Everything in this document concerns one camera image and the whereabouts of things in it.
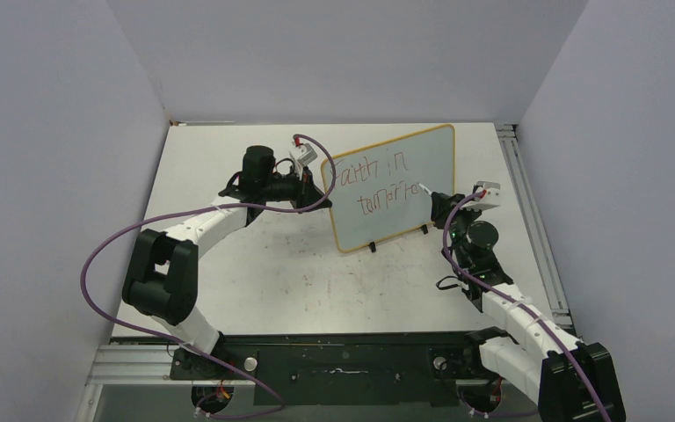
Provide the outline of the white whiteboard marker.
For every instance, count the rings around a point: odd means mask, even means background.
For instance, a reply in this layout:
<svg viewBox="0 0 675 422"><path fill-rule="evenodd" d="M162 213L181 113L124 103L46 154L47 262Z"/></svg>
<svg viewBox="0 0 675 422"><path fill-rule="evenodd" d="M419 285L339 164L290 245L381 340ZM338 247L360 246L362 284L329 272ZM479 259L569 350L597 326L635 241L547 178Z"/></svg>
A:
<svg viewBox="0 0 675 422"><path fill-rule="evenodd" d="M433 192L430 188L428 188L422 183L418 183L417 185L424 193L426 193L429 197L432 197Z"/></svg>

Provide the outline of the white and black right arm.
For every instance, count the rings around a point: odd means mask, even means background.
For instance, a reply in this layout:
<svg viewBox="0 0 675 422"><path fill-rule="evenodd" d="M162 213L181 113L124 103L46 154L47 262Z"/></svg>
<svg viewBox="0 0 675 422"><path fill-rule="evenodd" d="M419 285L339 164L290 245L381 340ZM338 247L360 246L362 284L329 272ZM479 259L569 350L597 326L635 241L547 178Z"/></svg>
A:
<svg viewBox="0 0 675 422"><path fill-rule="evenodd" d="M537 310L508 276L493 248L497 229L481 220L493 189L469 196L432 192L431 220L441 229L441 253L456 286L496 322L494 336L461 356L473 376L501 376L537 407L543 421L624 421L613 359L600 343L586 344Z"/></svg>

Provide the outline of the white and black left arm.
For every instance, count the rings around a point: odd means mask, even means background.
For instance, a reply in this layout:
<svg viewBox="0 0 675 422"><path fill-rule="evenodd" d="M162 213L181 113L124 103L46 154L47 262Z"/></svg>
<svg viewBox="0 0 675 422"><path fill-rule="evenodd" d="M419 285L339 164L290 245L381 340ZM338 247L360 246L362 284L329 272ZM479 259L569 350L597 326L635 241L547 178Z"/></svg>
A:
<svg viewBox="0 0 675 422"><path fill-rule="evenodd" d="M270 202L287 202L292 210L330 208L332 203L309 169L316 159L312 145L294 142L287 173L276 170L271 148L250 146L242 167L211 203L210 211L168 229L144 229L137 236L121 290L124 303L151 317L194 353L192 366L203 377L220 376L227 354L217 346L222 333L196 306L199 261L226 236L251 225Z"/></svg>

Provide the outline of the yellow framed whiteboard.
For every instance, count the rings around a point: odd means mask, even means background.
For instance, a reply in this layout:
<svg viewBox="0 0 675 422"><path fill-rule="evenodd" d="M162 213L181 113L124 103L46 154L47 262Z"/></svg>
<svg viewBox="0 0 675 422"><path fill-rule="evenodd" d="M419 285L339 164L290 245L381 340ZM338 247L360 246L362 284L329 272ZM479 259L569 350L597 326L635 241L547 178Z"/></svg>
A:
<svg viewBox="0 0 675 422"><path fill-rule="evenodd" d="M334 188L330 219L343 253L399 236L430 221L433 192L455 190L456 131L442 124L344 152L321 165L323 185Z"/></svg>

